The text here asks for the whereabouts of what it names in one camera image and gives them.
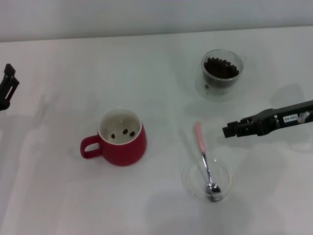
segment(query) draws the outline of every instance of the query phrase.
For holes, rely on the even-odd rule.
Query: pink spoon handle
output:
[[[201,125],[202,125],[202,123],[200,121],[197,121],[196,125],[194,127],[195,127],[196,138],[197,138],[199,148],[201,150],[201,153],[204,153],[205,152],[205,145],[204,145],[204,141],[203,141]]]

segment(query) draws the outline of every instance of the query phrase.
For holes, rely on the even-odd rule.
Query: white tabletop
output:
[[[313,99],[313,27],[0,44],[21,82],[0,112],[1,235],[313,234],[313,124],[225,139],[228,122]],[[245,71],[228,100],[199,93],[201,58],[225,48]],[[101,116],[142,118],[144,157],[128,167],[85,160]],[[202,203],[183,169],[210,157],[234,176],[230,196]]]

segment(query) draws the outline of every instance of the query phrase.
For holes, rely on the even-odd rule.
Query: clear glass dish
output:
[[[232,175],[228,167],[217,159],[208,159],[208,165],[213,181],[221,189],[221,193],[212,195],[206,193],[208,177],[202,159],[186,167],[183,171],[183,183],[193,196],[205,202],[219,202],[225,199],[232,187]]]
[[[230,62],[232,65],[237,67],[237,70],[239,70],[239,74],[235,77],[227,78],[227,79],[218,78],[218,77],[211,75],[204,67],[204,63],[207,61],[209,57],[219,58],[219,59]],[[224,50],[224,49],[216,49],[205,54],[205,56],[201,60],[201,68],[202,68],[203,78],[209,87],[212,87],[215,89],[225,89],[225,88],[229,88],[230,86],[232,86],[238,81],[243,71],[244,66],[240,57],[236,55],[234,52],[231,52],[229,50]]]

